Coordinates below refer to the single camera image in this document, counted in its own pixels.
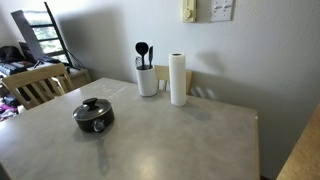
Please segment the glass lid with black knob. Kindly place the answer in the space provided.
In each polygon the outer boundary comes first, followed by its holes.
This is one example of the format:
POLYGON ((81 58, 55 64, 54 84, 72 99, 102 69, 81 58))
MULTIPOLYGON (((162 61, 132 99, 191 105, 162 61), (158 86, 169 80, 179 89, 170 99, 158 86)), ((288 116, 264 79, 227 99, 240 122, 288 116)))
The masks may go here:
POLYGON ((96 97, 86 99, 73 112, 73 118, 78 121, 88 121, 103 116, 111 110, 107 99, 96 97))

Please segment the black cooking pot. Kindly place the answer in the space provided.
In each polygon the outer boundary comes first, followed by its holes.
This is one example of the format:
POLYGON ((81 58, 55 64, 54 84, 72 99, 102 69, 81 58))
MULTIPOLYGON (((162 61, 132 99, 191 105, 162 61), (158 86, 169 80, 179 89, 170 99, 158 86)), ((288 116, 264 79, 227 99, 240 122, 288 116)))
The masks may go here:
POLYGON ((101 117, 88 121, 76 120, 76 122, 82 131, 102 133, 105 130, 105 128, 114 121, 114 119, 115 116, 111 105, 111 110, 101 117))

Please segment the white utensil holder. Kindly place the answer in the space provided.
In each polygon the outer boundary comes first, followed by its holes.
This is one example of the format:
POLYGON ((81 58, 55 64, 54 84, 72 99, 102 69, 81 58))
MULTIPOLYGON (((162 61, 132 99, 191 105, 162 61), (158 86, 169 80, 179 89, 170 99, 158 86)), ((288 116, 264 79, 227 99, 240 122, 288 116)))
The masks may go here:
POLYGON ((141 96, 149 97, 157 93, 157 80, 153 66, 146 66, 145 68, 138 66, 136 68, 136 75, 141 96))

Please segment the wooden chair behind table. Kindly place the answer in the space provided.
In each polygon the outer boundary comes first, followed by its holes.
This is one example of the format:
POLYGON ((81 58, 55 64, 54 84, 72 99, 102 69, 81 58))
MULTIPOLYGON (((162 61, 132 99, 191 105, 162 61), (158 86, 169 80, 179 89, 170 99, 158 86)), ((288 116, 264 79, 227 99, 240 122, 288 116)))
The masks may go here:
MULTIPOLYGON (((169 91, 170 77, 169 77, 169 67, 156 65, 155 66, 155 75, 158 82, 157 87, 160 90, 169 91)), ((191 91, 191 80, 192 80, 192 71, 186 71, 186 94, 189 95, 191 91)))

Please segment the white paper towel roll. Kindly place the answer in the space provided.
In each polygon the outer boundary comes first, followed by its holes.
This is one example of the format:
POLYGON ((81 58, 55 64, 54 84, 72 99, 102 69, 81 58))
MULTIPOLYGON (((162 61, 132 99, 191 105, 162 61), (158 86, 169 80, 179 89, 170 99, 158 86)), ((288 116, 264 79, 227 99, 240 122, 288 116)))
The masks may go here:
POLYGON ((186 104, 185 56, 181 53, 169 55, 169 78, 171 103, 175 106, 186 104))

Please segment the metal whisk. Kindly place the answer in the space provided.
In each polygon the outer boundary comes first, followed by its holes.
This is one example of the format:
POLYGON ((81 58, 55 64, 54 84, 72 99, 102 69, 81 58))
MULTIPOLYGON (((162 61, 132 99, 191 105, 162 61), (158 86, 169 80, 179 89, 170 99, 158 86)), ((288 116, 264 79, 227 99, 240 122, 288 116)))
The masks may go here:
POLYGON ((139 67, 142 65, 142 58, 140 56, 136 56, 135 58, 135 67, 139 67))

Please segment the black spatula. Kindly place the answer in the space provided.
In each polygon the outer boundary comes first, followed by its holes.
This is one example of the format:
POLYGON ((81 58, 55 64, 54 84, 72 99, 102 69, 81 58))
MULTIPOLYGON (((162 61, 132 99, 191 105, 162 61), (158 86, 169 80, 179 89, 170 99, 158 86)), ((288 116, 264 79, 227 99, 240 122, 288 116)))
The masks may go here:
POLYGON ((153 60, 153 46, 149 48, 149 68, 152 68, 152 60, 153 60))

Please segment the black ladle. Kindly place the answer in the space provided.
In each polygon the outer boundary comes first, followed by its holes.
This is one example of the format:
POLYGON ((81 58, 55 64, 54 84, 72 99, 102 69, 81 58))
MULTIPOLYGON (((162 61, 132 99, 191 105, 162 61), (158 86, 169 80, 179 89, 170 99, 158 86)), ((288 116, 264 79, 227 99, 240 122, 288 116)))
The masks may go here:
POLYGON ((149 50, 149 46, 145 42, 138 42, 135 45, 135 49, 137 53, 141 56, 141 69, 144 70, 145 69, 144 56, 147 54, 149 50))

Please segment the wooden chair at left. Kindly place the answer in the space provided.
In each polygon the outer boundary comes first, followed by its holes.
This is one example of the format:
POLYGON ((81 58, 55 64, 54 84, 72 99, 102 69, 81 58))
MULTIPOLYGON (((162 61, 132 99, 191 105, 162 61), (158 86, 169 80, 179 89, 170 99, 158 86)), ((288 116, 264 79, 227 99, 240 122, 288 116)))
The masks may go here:
POLYGON ((74 89, 63 64, 49 65, 10 75, 3 78, 2 82, 26 110, 74 89))

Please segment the cluttered side table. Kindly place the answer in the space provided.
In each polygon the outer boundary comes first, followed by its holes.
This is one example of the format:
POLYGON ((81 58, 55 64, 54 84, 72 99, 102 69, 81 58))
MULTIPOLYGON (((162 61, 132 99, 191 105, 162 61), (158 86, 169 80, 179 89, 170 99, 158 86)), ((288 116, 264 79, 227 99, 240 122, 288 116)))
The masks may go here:
MULTIPOLYGON (((61 63, 61 60, 48 56, 34 58, 28 47, 23 47, 22 50, 15 46, 0 48, 0 73, 4 77, 58 63, 61 63)), ((86 69, 71 67, 67 63, 65 63, 65 67, 75 88, 91 82, 91 77, 86 69)))

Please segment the beige wall thermostat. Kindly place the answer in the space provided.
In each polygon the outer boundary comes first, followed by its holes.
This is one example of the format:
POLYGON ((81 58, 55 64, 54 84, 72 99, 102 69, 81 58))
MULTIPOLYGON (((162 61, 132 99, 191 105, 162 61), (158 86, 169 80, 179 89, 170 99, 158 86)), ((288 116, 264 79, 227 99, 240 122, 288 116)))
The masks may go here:
POLYGON ((182 0, 182 20, 186 23, 196 21, 197 0, 182 0))

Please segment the white light switch plate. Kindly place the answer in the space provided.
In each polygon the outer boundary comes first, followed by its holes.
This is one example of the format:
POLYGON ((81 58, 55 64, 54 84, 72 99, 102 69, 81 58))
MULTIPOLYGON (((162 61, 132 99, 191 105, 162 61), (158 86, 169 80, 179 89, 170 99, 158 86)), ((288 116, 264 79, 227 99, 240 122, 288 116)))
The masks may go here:
POLYGON ((211 0, 211 22, 230 21, 234 0, 211 0))

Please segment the black leaning ladder frame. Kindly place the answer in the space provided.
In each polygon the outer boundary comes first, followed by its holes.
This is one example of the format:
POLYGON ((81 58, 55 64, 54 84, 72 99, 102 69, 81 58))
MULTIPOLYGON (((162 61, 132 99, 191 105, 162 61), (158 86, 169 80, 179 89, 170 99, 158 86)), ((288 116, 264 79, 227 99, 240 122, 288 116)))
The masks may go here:
POLYGON ((36 60, 73 66, 47 2, 43 9, 17 10, 11 16, 36 60))

